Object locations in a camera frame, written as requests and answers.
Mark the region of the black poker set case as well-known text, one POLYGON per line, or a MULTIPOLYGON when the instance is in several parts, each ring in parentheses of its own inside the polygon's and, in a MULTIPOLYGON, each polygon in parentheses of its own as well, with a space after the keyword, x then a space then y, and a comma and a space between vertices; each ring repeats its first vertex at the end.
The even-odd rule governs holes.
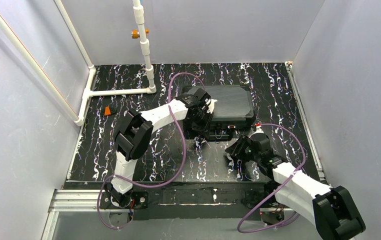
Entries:
POLYGON ((192 129, 189 121, 182 122, 186 140, 201 137, 208 142, 230 141, 236 131, 248 131, 256 119, 251 91, 246 85, 206 85, 205 91, 215 103, 213 117, 206 133, 192 129))

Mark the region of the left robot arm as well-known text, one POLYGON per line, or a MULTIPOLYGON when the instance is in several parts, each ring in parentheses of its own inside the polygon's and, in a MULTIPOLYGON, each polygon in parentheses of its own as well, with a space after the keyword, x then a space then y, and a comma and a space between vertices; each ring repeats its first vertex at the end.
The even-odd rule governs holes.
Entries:
POLYGON ((157 130, 179 121, 189 121, 194 130, 200 133, 209 131, 217 100, 203 89, 193 94, 184 93, 157 108, 137 112, 126 111, 119 120, 119 126, 113 136, 116 150, 114 173, 105 183, 104 190, 119 204, 123 204, 126 194, 137 185, 133 175, 137 160, 142 157, 157 130))

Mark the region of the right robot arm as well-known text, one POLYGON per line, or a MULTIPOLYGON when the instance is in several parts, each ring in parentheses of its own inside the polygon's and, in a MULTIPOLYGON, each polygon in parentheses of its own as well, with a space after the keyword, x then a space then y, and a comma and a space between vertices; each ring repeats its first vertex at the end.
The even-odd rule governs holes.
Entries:
POLYGON ((283 227, 296 216, 310 221, 324 240, 350 240, 366 230, 366 224, 350 194, 343 186, 331 187, 302 171, 304 161, 294 167, 286 158, 274 153, 269 137, 261 126, 250 135, 241 135, 225 152, 242 162, 257 163, 260 171, 273 181, 273 189, 238 223, 237 230, 247 218, 271 198, 294 212, 285 220, 265 226, 264 230, 283 227))

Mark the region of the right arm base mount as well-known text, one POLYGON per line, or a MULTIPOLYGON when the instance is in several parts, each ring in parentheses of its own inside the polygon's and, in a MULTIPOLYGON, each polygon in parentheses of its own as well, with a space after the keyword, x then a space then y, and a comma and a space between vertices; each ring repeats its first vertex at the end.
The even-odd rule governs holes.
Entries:
MULTIPOLYGON (((278 184, 264 184, 263 189, 252 188, 245 190, 244 198, 241 201, 247 208, 252 209, 264 198, 266 198, 270 193, 273 192, 278 184)), ((259 208, 261 220, 268 226, 279 223, 285 219, 284 213, 285 206, 276 201, 276 198, 272 196, 265 201, 259 208)))

